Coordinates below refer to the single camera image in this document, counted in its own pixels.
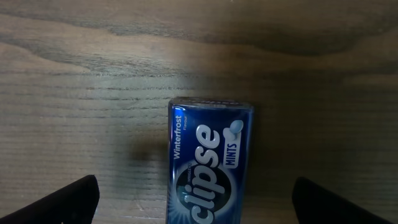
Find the brown wood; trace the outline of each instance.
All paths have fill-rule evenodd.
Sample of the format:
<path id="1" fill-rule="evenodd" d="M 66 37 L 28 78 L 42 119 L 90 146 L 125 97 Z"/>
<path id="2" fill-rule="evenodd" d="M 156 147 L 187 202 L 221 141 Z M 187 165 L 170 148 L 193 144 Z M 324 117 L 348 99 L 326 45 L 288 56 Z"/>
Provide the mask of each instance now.
<path id="1" fill-rule="evenodd" d="M 0 216 L 87 174 L 95 223 L 164 223 L 167 102 L 250 101 L 243 223 L 307 176 L 398 222 L 395 0 L 0 1 Z"/>

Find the black object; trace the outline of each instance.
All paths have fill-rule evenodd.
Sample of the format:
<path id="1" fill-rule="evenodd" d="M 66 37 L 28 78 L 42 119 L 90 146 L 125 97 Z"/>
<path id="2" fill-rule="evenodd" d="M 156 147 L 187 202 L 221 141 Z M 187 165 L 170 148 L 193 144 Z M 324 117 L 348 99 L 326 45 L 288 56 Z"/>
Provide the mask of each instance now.
<path id="1" fill-rule="evenodd" d="M 391 224 L 304 177 L 297 179 L 292 198 L 300 224 Z"/>
<path id="2" fill-rule="evenodd" d="M 0 219 L 0 224 L 89 224 L 100 190 L 94 175 L 86 177 Z"/>

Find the blue mint tin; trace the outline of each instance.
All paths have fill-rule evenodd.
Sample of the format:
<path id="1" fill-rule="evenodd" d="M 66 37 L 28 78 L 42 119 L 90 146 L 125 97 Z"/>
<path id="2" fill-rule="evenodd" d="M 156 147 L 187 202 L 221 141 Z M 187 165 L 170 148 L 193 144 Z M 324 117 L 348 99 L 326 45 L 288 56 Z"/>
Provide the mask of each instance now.
<path id="1" fill-rule="evenodd" d="M 166 223 L 240 223 L 252 119 L 247 103 L 170 101 Z"/>

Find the brand logo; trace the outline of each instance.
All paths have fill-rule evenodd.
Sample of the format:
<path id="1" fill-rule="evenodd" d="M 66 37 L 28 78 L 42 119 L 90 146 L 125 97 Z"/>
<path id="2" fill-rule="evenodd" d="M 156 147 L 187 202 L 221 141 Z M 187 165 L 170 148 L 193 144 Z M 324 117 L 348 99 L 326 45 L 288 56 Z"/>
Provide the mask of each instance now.
<path id="1" fill-rule="evenodd" d="M 210 224 L 215 213 L 226 206 L 233 186 L 220 167 L 217 153 L 212 150 L 220 144 L 220 135 L 201 124 L 196 136 L 201 144 L 195 150 L 195 164 L 188 163 L 177 179 L 176 194 L 179 202 L 190 211 L 191 218 L 199 224 Z"/>

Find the wooden surface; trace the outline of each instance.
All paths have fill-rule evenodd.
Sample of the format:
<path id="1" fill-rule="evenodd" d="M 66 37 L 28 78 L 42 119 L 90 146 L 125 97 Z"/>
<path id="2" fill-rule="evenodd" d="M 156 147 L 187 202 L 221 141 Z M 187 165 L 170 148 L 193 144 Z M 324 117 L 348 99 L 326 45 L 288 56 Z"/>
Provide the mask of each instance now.
<path id="1" fill-rule="evenodd" d="M 167 102 L 256 106 L 243 223 L 307 176 L 398 222 L 395 0 L 0 1 L 0 216 L 87 174 L 94 223 L 164 223 Z"/>

